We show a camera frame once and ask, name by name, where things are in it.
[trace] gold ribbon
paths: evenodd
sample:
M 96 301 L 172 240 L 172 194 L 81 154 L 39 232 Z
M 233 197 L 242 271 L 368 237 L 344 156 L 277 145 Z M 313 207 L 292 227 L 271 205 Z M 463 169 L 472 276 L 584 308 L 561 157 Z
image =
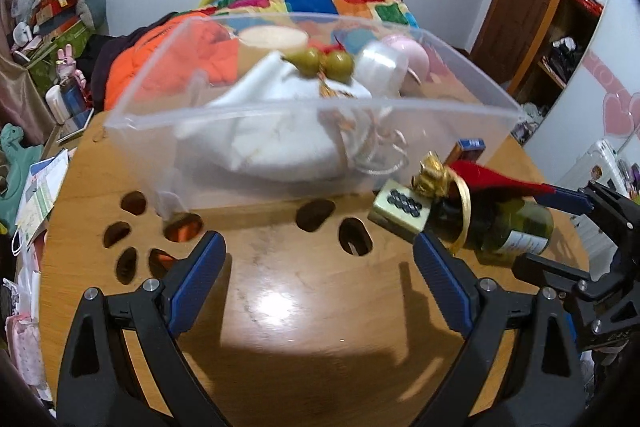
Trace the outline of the gold ribbon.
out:
M 462 231 L 449 251 L 455 255 L 466 242 L 471 223 L 471 194 L 465 181 L 451 167 L 443 165 L 436 153 L 430 152 L 420 162 L 420 173 L 411 178 L 412 189 L 427 198 L 448 198 L 451 182 L 456 184 L 462 200 Z

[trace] blue gripper pad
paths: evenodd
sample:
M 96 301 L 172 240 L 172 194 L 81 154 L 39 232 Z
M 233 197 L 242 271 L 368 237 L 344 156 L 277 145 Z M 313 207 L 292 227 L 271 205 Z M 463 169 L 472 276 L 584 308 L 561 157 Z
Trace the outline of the blue gripper pad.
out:
M 586 194 L 577 192 L 576 190 L 569 190 L 568 188 L 554 187 L 555 192 L 552 194 L 538 194 L 534 196 L 536 203 L 549 208 L 556 208 L 567 212 L 568 214 L 575 214 L 581 216 L 582 214 L 589 214 L 593 210 L 593 203 Z
M 190 256 L 178 261 L 177 264 L 189 263 L 188 271 L 186 274 L 180 273 L 177 287 L 171 288 L 169 282 L 165 290 L 170 293 L 168 330 L 174 338 L 189 331 L 193 326 L 211 286 L 225 263 L 225 256 L 226 244 L 222 235 L 218 232 L 206 232 Z M 172 274 L 168 273 L 165 280 L 171 276 Z
M 463 288 L 463 283 L 454 276 L 452 269 L 455 268 L 447 266 L 443 255 L 454 260 L 433 233 L 422 232 L 417 235 L 414 241 L 415 265 L 436 299 L 449 329 L 467 338 L 475 319 L 472 298 Z

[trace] round table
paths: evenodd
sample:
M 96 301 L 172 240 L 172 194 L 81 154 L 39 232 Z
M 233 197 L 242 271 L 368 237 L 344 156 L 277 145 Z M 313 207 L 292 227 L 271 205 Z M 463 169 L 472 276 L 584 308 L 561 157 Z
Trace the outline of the round table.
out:
M 198 237 L 173 243 L 149 205 L 141 215 L 121 208 L 138 184 L 113 148 L 98 115 L 70 163 L 50 222 L 40 290 L 40 330 L 47 379 L 54 394 L 66 336 L 89 286 L 106 295 L 132 291 L 150 277 L 148 254 L 178 259 Z M 540 182 L 542 176 L 509 137 L 488 163 L 503 174 Z M 412 247 L 366 219 L 373 195 L 332 198 L 335 212 L 316 232 L 295 224 L 300 202 L 198 212 L 204 230 L 218 230 L 228 254 L 194 327 L 178 344 L 194 373 L 235 427 L 406 426 L 427 403 L 463 344 L 450 331 L 414 265 Z M 338 242 L 345 217 L 356 217 L 373 241 L 369 254 L 346 253 Z M 544 255 L 588 268 L 568 216 L 554 211 L 556 230 Z M 106 229 L 123 222 L 130 233 L 109 248 Z M 131 282 L 115 267 L 127 248 L 137 265 Z M 478 277 L 535 293 L 505 267 L 460 256 Z M 168 412 L 146 367 L 135 333 L 126 331 L 138 378 L 156 409 Z M 474 411 L 490 406 L 514 341 L 505 333 Z

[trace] pink cup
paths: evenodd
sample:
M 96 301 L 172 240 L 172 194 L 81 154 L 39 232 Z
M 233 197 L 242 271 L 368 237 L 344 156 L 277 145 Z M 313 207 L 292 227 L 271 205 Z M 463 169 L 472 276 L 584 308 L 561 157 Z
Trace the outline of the pink cup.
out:
M 425 49 L 406 35 L 387 35 L 380 42 L 386 44 L 390 48 L 401 52 L 409 60 L 409 70 L 413 73 L 416 80 L 420 83 L 427 81 L 429 77 L 430 65 L 429 55 Z

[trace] green glass bottle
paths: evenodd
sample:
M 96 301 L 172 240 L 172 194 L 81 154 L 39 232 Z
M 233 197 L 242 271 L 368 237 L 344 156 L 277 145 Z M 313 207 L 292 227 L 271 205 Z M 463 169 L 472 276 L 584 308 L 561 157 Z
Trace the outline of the green glass bottle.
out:
M 454 241 L 462 229 L 460 201 L 435 203 L 427 225 L 446 241 Z M 554 219 L 546 206 L 521 198 L 496 201 L 494 194 L 475 194 L 465 247 L 474 250 L 481 262 L 509 265 L 521 253 L 542 253 L 553 230 Z

